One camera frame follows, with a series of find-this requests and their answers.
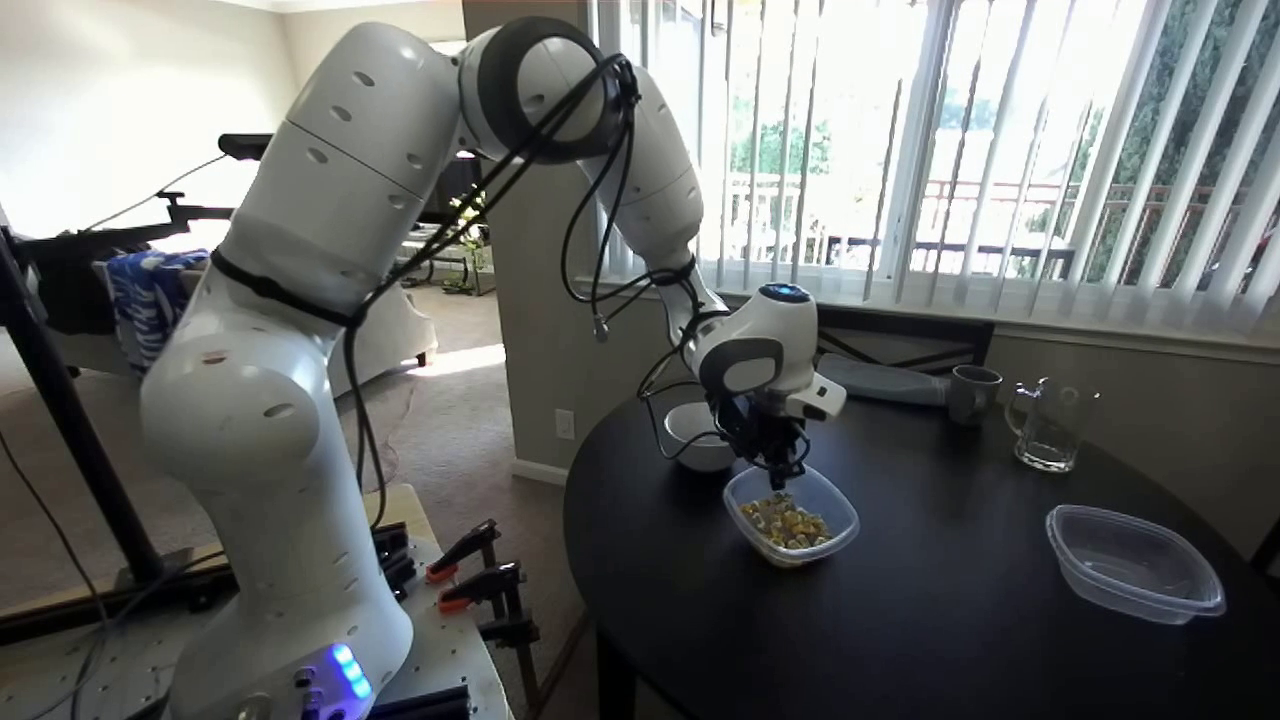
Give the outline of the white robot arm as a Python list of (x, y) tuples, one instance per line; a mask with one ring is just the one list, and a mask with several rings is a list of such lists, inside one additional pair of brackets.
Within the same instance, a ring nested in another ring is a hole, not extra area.
[(776, 481), (845, 408), (814, 370), (814, 298), (725, 304), (696, 270), (701, 176), (654, 79), (566, 18), (496, 23), (442, 54), (355, 23), (272, 133), (173, 338), (138, 382), (147, 454), (209, 512), (234, 594), (173, 676), (173, 720), (362, 720), (411, 653), (330, 400), (330, 354), (457, 151), (573, 164), (669, 298), (715, 432)]

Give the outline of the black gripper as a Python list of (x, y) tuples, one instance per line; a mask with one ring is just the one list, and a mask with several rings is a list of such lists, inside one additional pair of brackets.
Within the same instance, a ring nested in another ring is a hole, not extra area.
[(802, 475), (808, 443), (800, 443), (800, 420), (785, 414), (770, 394), (727, 394), (715, 404), (715, 420), (744, 459), (762, 459), (770, 493), (785, 493), (788, 481)]

